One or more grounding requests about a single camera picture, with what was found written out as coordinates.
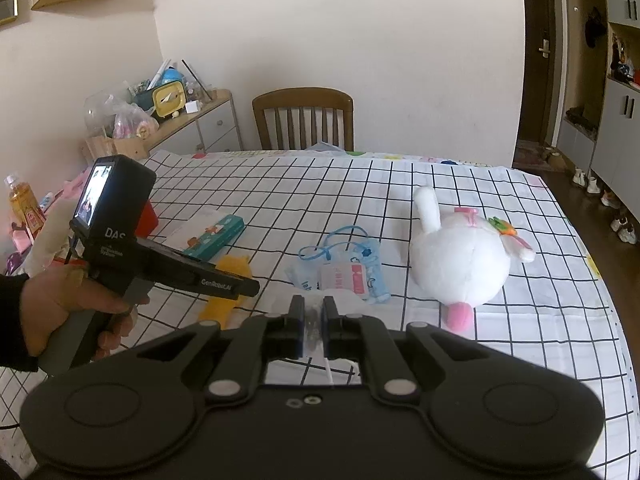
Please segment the person's left hand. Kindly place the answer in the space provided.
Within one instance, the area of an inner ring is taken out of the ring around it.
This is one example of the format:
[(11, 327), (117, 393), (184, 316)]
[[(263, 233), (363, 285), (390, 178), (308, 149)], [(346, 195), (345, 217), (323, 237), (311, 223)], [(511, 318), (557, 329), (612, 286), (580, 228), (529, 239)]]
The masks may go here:
[(100, 333), (93, 361), (117, 350), (136, 325), (138, 312), (114, 292), (91, 281), (82, 266), (56, 266), (29, 278), (20, 297), (20, 319), (27, 352), (33, 358), (46, 350), (51, 335), (71, 313), (114, 314), (116, 321)]

